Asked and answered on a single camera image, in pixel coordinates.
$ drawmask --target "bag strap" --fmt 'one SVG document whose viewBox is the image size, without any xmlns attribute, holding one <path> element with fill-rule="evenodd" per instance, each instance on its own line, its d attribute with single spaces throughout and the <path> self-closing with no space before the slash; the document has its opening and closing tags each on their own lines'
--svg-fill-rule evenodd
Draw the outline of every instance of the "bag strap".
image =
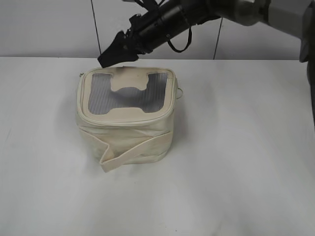
<svg viewBox="0 0 315 236">
<path fill-rule="evenodd" d="M 80 131 L 83 133 L 83 137 L 87 139 L 90 144 L 93 144 L 94 148 L 105 150 L 100 159 L 100 165 L 105 172 L 109 172 L 122 166 L 131 159 L 146 153 L 148 150 L 158 149 L 160 146 L 171 144 L 173 138 L 173 132 L 153 137 L 129 149 L 120 156 L 114 157 L 114 153 L 108 143 L 103 142 L 82 129 Z"/>
<path fill-rule="evenodd" d="M 141 154 L 144 154 L 145 152 L 147 152 L 147 150 L 154 149 L 156 146 L 163 146 L 166 144 L 171 144 L 172 138 L 173 138 L 172 132 L 151 138 L 147 141 L 144 141 L 144 142 L 138 144 L 137 146 L 124 152 L 123 154 L 121 154 L 120 156 L 118 156 L 114 159 L 102 162 L 102 160 L 106 159 L 106 154 L 108 153 L 108 152 L 105 152 L 101 158 L 100 164 L 101 164 L 101 166 L 105 172 L 109 172 L 111 170 L 114 170 L 114 169 L 122 166 L 123 164 L 127 163 L 131 159 L 133 159 L 133 158 L 135 158 Z"/>
</svg>

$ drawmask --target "zipper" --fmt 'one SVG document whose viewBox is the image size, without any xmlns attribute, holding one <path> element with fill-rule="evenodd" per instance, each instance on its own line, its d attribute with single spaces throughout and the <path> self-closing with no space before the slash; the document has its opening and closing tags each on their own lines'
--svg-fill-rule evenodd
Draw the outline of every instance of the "zipper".
<svg viewBox="0 0 315 236">
<path fill-rule="evenodd" d="M 172 100 L 171 100 L 171 104 L 169 106 L 169 109 L 167 110 L 167 112 L 165 114 L 163 114 L 160 117 L 157 117 L 155 119 L 150 119 L 150 120 L 144 120 L 144 121 L 130 121 L 130 122 L 103 122 L 103 121 L 96 121 L 93 120 L 91 118 L 88 118 L 86 115 L 83 114 L 82 112 L 82 106 L 81 106 L 81 101 L 83 98 L 83 92 L 84 92 L 84 80 L 86 75 L 88 75 L 89 73 L 92 73 L 95 70 L 99 70 L 100 68 L 96 68 L 93 70 L 90 70 L 86 73 L 84 73 L 81 78 L 80 78 L 80 82 L 79 82 L 79 88 L 78 88 L 78 95 L 77 95 L 77 110 L 78 110 L 78 115 L 79 117 L 86 123 L 90 124 L 90 125 L 94 125 L 94 126 L 114 126 L 114 127 L 124 127 L 124 126 L 128 126 L 128 127 L 132 127 L 132 126 L 146 126 L 149 124 L 153 124 L 155 122 L 158 122 L 162 119 L 164 119 L 165 117 L 170 116 L 173 113 L 174 110 L 174 104 L 176 102 L 176 98 L 174 98 L 174 93 L 177 90 L 177 78 L 174 74 L 173 71 L 172 74 L 174 76 L 174 81 L 173 81 L 173 87 L 172 87 Z"/>
</svg>

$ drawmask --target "robotic arm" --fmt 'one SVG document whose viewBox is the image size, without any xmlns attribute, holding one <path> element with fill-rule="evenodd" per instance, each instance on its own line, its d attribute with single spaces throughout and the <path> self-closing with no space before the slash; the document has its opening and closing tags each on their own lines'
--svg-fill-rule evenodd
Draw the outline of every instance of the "robotic arm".
<svg viewBox="0 0 315 236">
<path fill-rule="evenodd" d="M 301 62 L 309 62 L 315 117 L 315 2 L 313 0 L 124 0 L 134 1 L 147 9 L 130 18 L 131 28 L 119 32 L 98 61 L 109 67 L 120 62 L 136 61 L 138 55 L 151 53 L 164 43 L 175 52 L 191 44 L 191 27 L 220 17 L 244 26 L 263 22 L 301 39 Z M 171 39 L 189 29 L 187 46 L 177 50 Z"/>
</svg>

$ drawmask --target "cream bag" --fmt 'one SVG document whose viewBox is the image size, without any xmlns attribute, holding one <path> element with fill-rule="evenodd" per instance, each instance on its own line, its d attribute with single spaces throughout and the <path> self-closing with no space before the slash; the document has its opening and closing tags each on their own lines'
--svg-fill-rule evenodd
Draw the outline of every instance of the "cream bag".
<svg viewBox="0 0 315 236">
<path fill-rule="evenodd" d="M 176 91 L 177 79 L 168 69 L 98 68 L 81 75 L 77 125 L 105 172 L 165 157 Z"/>
</svg>

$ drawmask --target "black cable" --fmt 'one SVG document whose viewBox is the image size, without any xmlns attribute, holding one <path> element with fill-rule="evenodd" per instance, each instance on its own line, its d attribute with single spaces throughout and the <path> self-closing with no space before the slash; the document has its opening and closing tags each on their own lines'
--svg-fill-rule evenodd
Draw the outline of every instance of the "black cable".
<svg viewBox="0 0 315 236">
<path fill-rule="evenodd" d="M 140 0 L 134 0 L 134 2 L 140 5 L 141 7 L 144 7 L 144 3 L 141 2 Z"/>
<path fill-rule="evenodd" d="M 164 2 L 165 2 L 165 0 L 162 0 L 162 1 L 158 4 L 158 6 L 161 6 Z"/>
<path fill-rule="evenodd" d="M 221 29 L 222 29 L 222 23 L 223 23 L 223 18 L 221 18 L 221 22 L 220 22 L 220 29 L 219 29 L 219 33 L 218 33 L 218 38 L 217 38 L 215 53 L 214 53 L 214 55 L 213 55 L 213 60 L 216 59 L 216 55 L 217 55 L 217 49 L 218 49 L 219 39 L 220 39 L 220 34 L 221 34 Z"/>
<path fill-rule="evenodd" d="M 176 52 L 176 53 L 182 53 L 182 52 L 186 51 L 186 50 L 189 48 L 189 46 L 191 45 L 191 42 L 192 42 L 192 31 L 191 31 L 191 27 L 189 28 L 188 42 L 187 42 L 187 45 L 186 45 L 186 47 L 185 47 L 184 49 L 178 50 L 178 49 L 176 49 L 175 46 L 172 44 L 171 40 L 168 40 L 168 41 L 167 41 L 167 43 L 168 43 L 168 45 L 170 46 L 170 48 L 171 48 L 174 52 Z"/>
<path fill-rule="evenodd" d="M 96 36 L 97 36 L 97 43 L 98 43 L 98 49 L 99 49 L 99 54 L 102 54 L 102 50 L 100 48 L 100 43 L 99 43 L 99 36 L 98 36 L 98 30 L 97 30 L 97 25 L 96 25 L 96 19 L 95 19 L 95 12 L 94 12 L 94 6 L 93 6 L 93 0 L 91 0 L 91 6 L 92 6 L 92 12 L 93 12 L 93 18 L 94 18 L 94 25 L 95 25 L 95 31 L 96 31 Z"/>
</svg>

